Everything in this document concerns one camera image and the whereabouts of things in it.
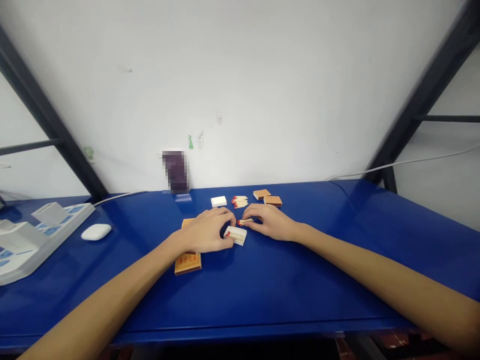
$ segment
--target finger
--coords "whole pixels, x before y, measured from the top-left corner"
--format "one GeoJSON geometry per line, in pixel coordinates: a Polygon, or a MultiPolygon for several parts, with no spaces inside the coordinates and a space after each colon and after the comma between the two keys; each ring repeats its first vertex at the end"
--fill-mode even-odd
{"type": "Polygon", "coordinates": [[[262,206],[262,204],[250,204],[246,207],[246,209],[243,211],[243,213],[245,214],[246,211],[250,210],[250,209],[256,209],[258,208],[259,206],[262,206]]]}
{"type": "Polygon", "coordinates": [[[262,208],[254,207],[254,208],[245,210],[241,219],[246,220],[248,218],[251,218],[252,216],[262,216],[262,214],[263,214],[262,208]]]}
{"type": "Polygon", "coordinates": [[[220,246],[219,250],[233,248],[234,239],[232,239],[231,237],[228,237],[226,239],[220,239],[220,245],[219,246],[220,246]]]}
{"type": "Polygon", "coordinates": [[[227,209],[226,207],[222,207],[221,209],[218,209],[217,213],[218,214],[227,214],[227,213],[231,213],[231,211],[229,209],[227,209]]]}
{"type": "Polygon", "coordinates": [[[225,224],[227,221],[230,220],[230,226],[235,226],[237,224],[237,219],[235,218],[235,215],[233,212],[229,211],[223,215],[221,215],[221,224],[225,224]]]}
{"type": "Polygon", "coordinates": [[[267,235],[265,233],[266,226],[263,225],[263,224],[259,224],[259,223],[253,222],[253,221],[249,221],[249,222],[244,223],[243,226],[246,227],[246,228],[250,228],[252,230],[258,231],[259,233],[261,233],[263,235],[267,235]]]}
{"type": "Polygon", "coordinates": [[[209,252],[215,252],[215,251],[220,251],[224,249],[229,249],[234,246],[234,239],[232,238],[217,238],[214,239],[211,245],[211,250],[209,252]]]}

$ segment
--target power strip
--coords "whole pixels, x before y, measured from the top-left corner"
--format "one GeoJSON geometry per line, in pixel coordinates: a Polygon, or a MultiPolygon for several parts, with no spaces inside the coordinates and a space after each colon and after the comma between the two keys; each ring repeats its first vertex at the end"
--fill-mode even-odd
{"type": "Polygon", "coordinates": [[[94,211],[90,203],[64,208],[68,216],[58,226],[44,223],[35,228],[47,236],[47,242],[38,249],[12,252],[0,250],[0,286],[16,282],[31,275],[94,211]]]}

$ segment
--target white cable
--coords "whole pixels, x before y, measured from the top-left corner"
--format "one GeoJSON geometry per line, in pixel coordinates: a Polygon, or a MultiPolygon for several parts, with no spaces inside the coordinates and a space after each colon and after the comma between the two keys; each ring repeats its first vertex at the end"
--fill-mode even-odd
{"type": "Polygon", "coordinates": [[[102,200],[102,201],[99,201],[97,202],[96,204],[93,204],[94,207],[100,205],[100,204],[103,204],[103,203],[106,203],[110,200],[114,200],[114,199],[118,199],[118,198],[123,198],[124,196],[130,196],[130,195],[135,195],[135,194],[142,194],[142,193],[146,193],[147,190],[142,190],[142,191],[137,191],[137,192],[127,192],[127,193],[124,193],[122,195],[117,195],[117,196],[114,196],[114,197],[109,197],[108,199],[105,199],[105,200],[102,200]]]}
{"type": "Polygon", "coordinates": [[[366,173],[371,173],[372,171],[377,171],[377,170],[380,170],[380,169],[385,169],[385,168],[388,168],[388,167],[391,167],[391,166],[395,166],[395,165],[400,165],[400,164],[416,163],[416,162],[419,162],[419,161],[449,158],[449,157],[451,157],[451,156],[455,156],[455,155],[460,155],[460,154],[465,154],[465,153],[471,152],[472,150],[475,150],[476,148],[480,148],[480,144],[478,144],[478,145],[476,145],[476,146],[474,146],[474,147],[472,147],[472,148],[470,148],[470,149],[468,149],[468,150],[463,150],[463,151],[459,151],[459,152],[454,152],[454,153],[451,153],[451,154],[448,154],[448,155],[428,157],[428,158],[415,159],[415,160],[399,161],[399,162],[394,162],[394,163],[391,163],[391,164],[379,166],[379,167],[376,167],[376,168],[373,168],[373,169],[370,169],[370,170],[367,170],[367,171],[358,172],[358,173],[355,173],[355,174],[350,174],[350,175],[336,175],[336,176],[329,177],[329,178],[328,178],[327,180],[325,180],[325,181],[330,181],[330,180],[333,180],[333,179],[336,179],[336,178],[343,178],[343,177],[352,177],[352,176],[357,176],[357,175],[363,175],[363,174],[366,174],[366,173]]]}

